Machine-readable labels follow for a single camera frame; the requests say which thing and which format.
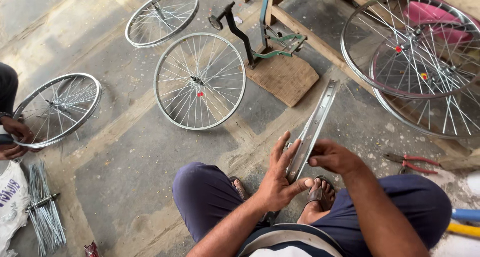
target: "man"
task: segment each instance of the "man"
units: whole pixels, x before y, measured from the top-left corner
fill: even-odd
[[[28,126],[12,119],[14,112],[15,95],[17,94],[18,79],[14,69],[0,63],[0,125],[3,129],[21,139],[23,143],[32,143],[34,134]],[[0,144],[0,160],[15,159],[25,155],[29,149],[15,143]]]
[[[178,171],[173,198],[197,242],[187,256],[429,255],[452,213],[440,187],[417,175],[377,180],[359,157],[330,140],[315,143],[309,164],[340,174],[346,189],[335,196],[325,178],[289,185],[286,168],[300,144],[282,152],[289,137],[287,131],[279,138],[258,191],[244,202],[240,181],[236,189],[216,166],[190,163]],[[259,223],[265,212],[284,208],[310,187],[297,224]]]

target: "green metal frame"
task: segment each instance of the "green metal frame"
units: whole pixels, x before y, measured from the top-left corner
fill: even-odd
[[[288,51],[284,51],[284,50],[282,50],[282,51],[272,51],[272,52],[269,52],[269,53],[266,53],[266,54],[260,54],[260,53],[252,51],[253,56],[260,57],[260,58],[270,58],[270,57],[273,57],[275,55],[285,55],[285,56],[288,56],[288,57],[292,57],[294,51],[300,50],[301,45],[307,39],[307,36],[298,35],[298,34],[289,34],[289,35],[282,36],[282,37],[273,37],[273,36],[268,36],[267,35],[265,38],[270,39],[271,41],[276,42],[276,43],[282,43],[284,41],[292,40],[292,39],[297,39],[297,41],[294,42],[292,45],[290,45],[290,48],[289,48]]]

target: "pliers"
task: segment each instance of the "pliers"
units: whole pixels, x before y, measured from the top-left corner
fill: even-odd
[[[435,166],[440,166],[440,163],[435,162],[435,161],[433,161],[433,160],[429,160],[429,159],[424,158],[424,157],[421,157],[421,156],[409,156],[409,155],[398,156],[398,155],[395,155],[395,154],[388,153],[388,154],[384,154],[383,157],[386,158],[386,159],[388,159],[388,160],[391,160],[391,161],[394,161],[394,162],[399,162],[399,163],[402,164],[403,167],[400,169],[400,171],[398,172],[398,174],[403,174],[403,173],[405,173],[405,168],[406,168],[406,167],[409,167],[409,168],[411,168],[412,170],[415,170],[415,171],[418,171],[418,172],[422,172],[422,173],[438,174],[438,172],[433,171],[433,170],[427,170],[427,169],[419,168],[419,167],[411,164],[411,163],[408,162],[407,160],[420,160],[420,161],[424,161],[424,162],[433,164],[433,165],[435,165]]]

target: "foot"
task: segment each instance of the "foot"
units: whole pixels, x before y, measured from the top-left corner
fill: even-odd
[[[242,182],[236,177],[231,177],[230,181],[232,183],[232,186],[234,186],[237,189],[237,192],[240,195],[240,198],[246,201],[250,196],[245,190],[245,188],[243,188]]]
[[[333,204],[333,201],[335,200],[335,190],[330,187],[330,184],[327,183],[325,180],[321,180],[320,178],[315,178],[313,186],[311,187],[310,192],[318,191],[321,190],[323,191],[323,194],[326,198],[326,200]],[[305,208],[303,208],[303,212],[300,215],[299,219],[297,220],[297,223],[299,224],[311,224],[321,217],[324,217],[328,213],[330,213],[330,208],[332,206],[330,205],[328,207],[328,210],[323,210],[322,206],[320,205],[320,201],[311,201],[307,205],[305,205]]]

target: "knee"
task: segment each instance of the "knee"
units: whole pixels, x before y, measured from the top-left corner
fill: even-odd
[[[195,184],[195,181],[202,181],[203,176],[205,175],[206,165],[201,162],[190,162],[189,164],[181,167],[175,179],[173,180],[172,190],[175,188],[185,187],[191,184]]]
[[[449,222],[452,216],[452,204],[443,189],[430,179],[420,175],[412,175],[414,181],[418,184],[419,191],[424,196],[422,199],[427,205],[437,211],[437,215],[444,221]]]
[[[0,63],[0,72],[2,77],[7,81],[9,89],[16,89],[18,87],[18,75],[12,67]]]

